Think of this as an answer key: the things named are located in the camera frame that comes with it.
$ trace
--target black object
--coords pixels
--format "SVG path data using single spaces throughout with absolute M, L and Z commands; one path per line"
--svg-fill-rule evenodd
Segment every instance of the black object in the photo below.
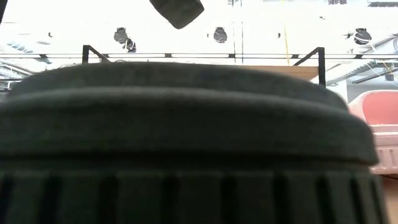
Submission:
M 374 1 L 369 2 L 368 7 L 398 7 L 396 1 Z
M 4 15 L 4 12 L 6 11 L 7 2 L 8 2 L 8 0 L 0 1 L 0 24 L 2 22 L 2 17 Z
M 352 33 L 352 32 L 348 32 L 347 34 L 346 34 L 346 39 L 349 39 L 350 37 L 352 37 L 354 35 L 354 33 Z
M 224 28 L 217 27 L 214 31 L 213 38 L 217 41 L 217 43 L 223 44 L 226 42 L 228 36 L 226 35 Z
M 385 77 L 386 81 L 388 81 L 388 82 L 394 81 L 394 75 L 392 75 L 392 74 L 386 74 L 384 77 Z
M 306 60 L 310 59 L 315 54 L 318 54 L 318 84 L 326 88 L 326 62 L 325 62 L 325 48 L 317 47 L 313 49 L 309 54 L 301 58 L 298 62 L 294 63 L 293 66 L 299 66 Z
M 117 28 L 116 32 L 113 35 L 113 39 L 120 44 L 124 44 L 124 42 L 127 39 L 126 28 L 124 27 Z
M 130 37 L 126 38 L 124 41 L 123 49 L 127 49 L 128 53 L 136 53 L 137 52 L 137 46 L 134 41 L 131 40 Z
M 387 223 L 370 129 L 269 72 L 89 64 L 0 106 L 0 223 Z
M 356 31 L 354 35 L 355 44 L 365 45 L 372 40 L 372 37 L 370 33 L 367 32 L 366 28 L 357 28 L 355 29 L 355 31 Z
M 83 51 L 81 54 L 81 63 L 82 64 L 88 63 L 88 56 L 90 54 L 90 51 L 99 57 L 99 59 L 101 60 L 101 63 L 110 63 L 110 61 L 108 60 L 108 57 L 99 53 L 97 50 L 94 49 L 94 47 L 92 47 L 90 45 L 83 45 Z
M 149 1 L 176 29 L 184 28 L 205 10 L 200 0 Z

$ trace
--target red chair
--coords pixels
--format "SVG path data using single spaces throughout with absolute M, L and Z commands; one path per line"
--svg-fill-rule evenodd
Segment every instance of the red chair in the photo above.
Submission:
M 353 100 L 349 109 L 373 130 L 380 163 L 372 172 L 398 174 L 398 90 L 367 91 Z

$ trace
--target pipe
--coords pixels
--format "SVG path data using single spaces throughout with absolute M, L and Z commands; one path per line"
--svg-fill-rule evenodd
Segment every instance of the pipe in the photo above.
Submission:
M 372 80 L 372 79 L 375 79 L 375 78 L 379 78 L 379 77 L 383 77 L 384 75 L 388 75 L 391 72 L 388 71 L 388 72 L 376 73 L 376 74 L 373 74 L 373 75 L 369 75 L 369 76 L 366 76 L 364 78 L 360 78 L 359 80 L 352 81 L 352 84 L 360 84 L 360 83 L 363 83 L 363 82 L 367 82 L 369 80 Z
M 4 75 L 7 78 L 19 78 L 19 79 L 26 77 L 24 75 L 21 75 L 20 73 L 14 72 L 11 69 L 6 68 L 6 67 L 0 67 L 0 75 Z
M 14 65 L 13 63 L 5 62 L 5 61 L 2 61 L 2 60 L 0 60 L 0 64 L 8 65 L 10 67 L 14 67 L 14 68 L 16 68 L 18 70 L 21 70 L 23 72 L 29 73 L 30 75 L 33 75 L 33 74 L 37 73 L 37 72 L 33 72 L 33 71 L 31 71 L 31 70 L 29 70 L 27 68 L 24 68 L 24 67 L 21 67 L 21 66 L 18 66 L 18 65 Z
M 380 45 L 377 52 L 373 50 L 370 53 L 375 54 L 398 54 L 398 37 L 391 39 L 385 44 Z M 378 62 L 374 59 L 358 60 L 351 64 L 341 65 L 330 70 L 326 74 L 326 85 L 338 83 L 340 81 L 351 78 L 357 74 L 366 72 L 371 68 L 375 68 Z

